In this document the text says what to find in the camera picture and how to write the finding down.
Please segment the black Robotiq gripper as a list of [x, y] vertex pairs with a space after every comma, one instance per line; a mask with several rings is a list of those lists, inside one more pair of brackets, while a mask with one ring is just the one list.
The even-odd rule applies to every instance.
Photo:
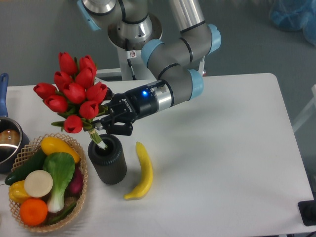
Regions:
[[107, 104], [110, 118], [95, 120], [92, 122], [92, 126], [112, 135], [130, 136], [133, 131], [133, 122], [152, 115], [158, 110], [157, 99], [148, 85], [115, 95], [108, 87], [105, 101], [110, 101]]

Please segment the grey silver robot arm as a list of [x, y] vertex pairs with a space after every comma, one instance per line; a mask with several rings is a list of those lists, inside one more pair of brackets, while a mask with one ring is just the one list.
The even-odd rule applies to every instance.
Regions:
[[117, 48], [123, 80], [153, 82], [116, 94], [107, 103], [107, 116], [93, 122], [97, 130], [131, 135], [136, 120], [191, 100], [203, 92], [203, 65], [187, 69], [194, 61], [221, 45], [217, 27], [205, 23], [196, 0], [171, 0], [180, 38], [173, 44], [161, 40], [162, 26], [148, 11], [145, 0], [79, 0], [84, 18], [94, 31], [104, 29]]

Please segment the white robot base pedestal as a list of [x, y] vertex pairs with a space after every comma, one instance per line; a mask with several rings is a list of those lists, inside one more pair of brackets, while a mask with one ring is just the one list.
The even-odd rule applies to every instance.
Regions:
[[105, 29], [117, 48], [122, 80], [154, 77], [169, 80], [188, 76], [186, 66], [210, 53], [214, 34], [205, 23], [195, 0], [172, 0], [171, 10], [180, 31], [179, 39], [161, 41], [159, 19], [142, 0], [84, 1], [83, 10], [97, 29]]

